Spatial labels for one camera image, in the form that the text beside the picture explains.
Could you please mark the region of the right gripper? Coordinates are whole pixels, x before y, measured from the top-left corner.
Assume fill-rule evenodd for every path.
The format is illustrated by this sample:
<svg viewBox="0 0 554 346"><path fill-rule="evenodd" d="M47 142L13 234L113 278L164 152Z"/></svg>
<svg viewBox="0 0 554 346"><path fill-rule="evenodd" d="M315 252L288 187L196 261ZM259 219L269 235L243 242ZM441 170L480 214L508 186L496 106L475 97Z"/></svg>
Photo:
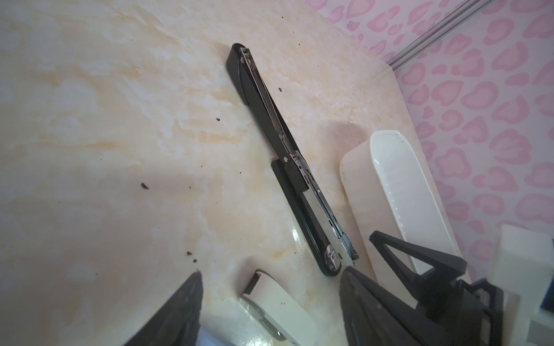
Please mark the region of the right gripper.
<svg viewBox="0 0 554 346"><path fill-rule="evenodd" d="M437 328L435 345L503 344L504 291L486 279L458 280L467 269L463 258L379 231L369 240L418 301L416 311Z"/></svg>

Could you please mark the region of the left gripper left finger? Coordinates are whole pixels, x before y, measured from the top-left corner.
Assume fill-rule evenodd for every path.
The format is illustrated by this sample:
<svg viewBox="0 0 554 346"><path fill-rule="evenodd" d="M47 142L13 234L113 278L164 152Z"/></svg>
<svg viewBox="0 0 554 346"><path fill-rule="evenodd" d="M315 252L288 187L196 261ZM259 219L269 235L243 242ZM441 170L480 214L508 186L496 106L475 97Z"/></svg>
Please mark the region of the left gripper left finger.
<svg viewBox="0 0 554 346"><path fill-rule="evenodd" d="M202 299L202 274L196 271L126 344L195 345Z"/></svg>

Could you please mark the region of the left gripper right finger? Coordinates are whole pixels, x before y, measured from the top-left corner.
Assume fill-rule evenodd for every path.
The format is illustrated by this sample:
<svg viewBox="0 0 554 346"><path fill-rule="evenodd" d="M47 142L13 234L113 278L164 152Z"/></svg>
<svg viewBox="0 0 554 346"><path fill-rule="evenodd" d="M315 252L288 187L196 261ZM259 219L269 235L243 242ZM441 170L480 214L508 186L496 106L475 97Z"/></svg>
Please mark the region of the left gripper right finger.
<svg viewBox="0 0 554 346"><path fill-rule="evenodd" d="M348 267L340 278L340 306L349 345L445 345L446 330Z"/></svg>

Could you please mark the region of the beige mini stapler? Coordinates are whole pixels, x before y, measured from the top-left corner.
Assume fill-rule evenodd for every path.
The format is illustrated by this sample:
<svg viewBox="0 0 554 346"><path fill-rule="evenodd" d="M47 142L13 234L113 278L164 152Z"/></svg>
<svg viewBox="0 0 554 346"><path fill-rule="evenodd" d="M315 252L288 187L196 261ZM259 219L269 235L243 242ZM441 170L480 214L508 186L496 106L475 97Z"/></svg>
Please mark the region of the beige mini stapler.
<svg viewBox="0 0 554 346"><path fill-rule="evenodd" d="M254 272L239 301L274 339L293 345L315 344L314 319L265 271Z"/></svg>

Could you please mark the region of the blue mini stapler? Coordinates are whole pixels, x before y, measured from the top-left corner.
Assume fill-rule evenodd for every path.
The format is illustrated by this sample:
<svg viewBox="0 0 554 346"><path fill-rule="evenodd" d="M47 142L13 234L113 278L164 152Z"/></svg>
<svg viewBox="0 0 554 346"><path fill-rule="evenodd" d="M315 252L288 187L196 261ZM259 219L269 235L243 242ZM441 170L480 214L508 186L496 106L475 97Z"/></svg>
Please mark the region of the blue mini stapler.
<svg viewBox="0 0 554 346"><path fill-rule="evenodd" d="M196 340L196 346L235 346L234 344L223 340L209 330L200 327Z"/></svg>

